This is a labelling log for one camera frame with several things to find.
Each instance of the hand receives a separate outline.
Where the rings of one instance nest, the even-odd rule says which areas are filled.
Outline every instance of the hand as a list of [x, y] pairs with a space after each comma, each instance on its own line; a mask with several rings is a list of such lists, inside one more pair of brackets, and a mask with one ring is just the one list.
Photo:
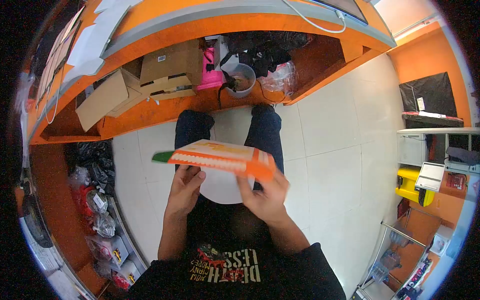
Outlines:
[[197, 203], [200, 185], [205, 180], [206, 174], [200, 171], [200, 167], [188, 167], [187, 165], [180, 165], [173, 176], [165, 218], [186, 217]]
[[243, 204], [268, 226], [276, 226], [289, 219], [283, 203], [290, 184], [278, 169], [272, 181], [260, 181], [263, 191], [252, 191], [246, 178], [237, 177], [237, 183]]

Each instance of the dark jeans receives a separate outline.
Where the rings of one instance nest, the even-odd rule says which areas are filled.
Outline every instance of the dark jeans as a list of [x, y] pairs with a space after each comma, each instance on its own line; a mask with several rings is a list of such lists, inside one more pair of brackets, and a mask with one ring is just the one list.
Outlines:
[[[175, 149], [201, 139], [210, 139], [210, 129], [215, 121], [203, 112], [184, 110], [177, 120]], [[254, 105], [252, 122], [245, 146], [255, 147], [270, 153], [278, 169], [283, 173], [283, 153], [280, 141], [282, 119], [270, 105]]]

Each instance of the black t-shirt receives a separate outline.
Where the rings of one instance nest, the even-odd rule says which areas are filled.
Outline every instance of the black t-shirt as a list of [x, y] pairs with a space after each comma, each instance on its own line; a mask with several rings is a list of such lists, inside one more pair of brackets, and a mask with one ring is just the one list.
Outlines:
[[200, 196], [187, 219], [181, 258], [152, 261], [128, 299], [345, 299], [315, 243], [285, 256], [268, 226], [243, 204]]

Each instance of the pink box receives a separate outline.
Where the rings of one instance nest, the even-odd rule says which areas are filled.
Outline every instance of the pink box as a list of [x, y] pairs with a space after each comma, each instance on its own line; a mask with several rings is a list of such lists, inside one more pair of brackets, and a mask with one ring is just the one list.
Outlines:
[[208, 59], [205, 57], [207, 56], [213, 63], [214, 57], [214, 48], [207, 48], [204, 52], [204, 65], [202, 69], [202, 84], [197, 86], [197, 90], [204, 90], [207, 88], [221, 86], [223, 84], [223, 73], [222, 71], [209, 71], [207, 72], [207, 64], [210, 63]]

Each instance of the plastic bucket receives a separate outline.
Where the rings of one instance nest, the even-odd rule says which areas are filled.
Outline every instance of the plastic bucket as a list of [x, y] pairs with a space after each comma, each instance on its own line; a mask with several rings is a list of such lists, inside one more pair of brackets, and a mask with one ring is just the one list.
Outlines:
[[226, 66], [222, 69], [235, 79], [237, 91], [234, 92], [232, 89], [226, 88], [231, 96], [243, 98], [252, 91], [255, 80], [257, 79], [252, 68], [244, 63], [239, 63], [237, 65]]

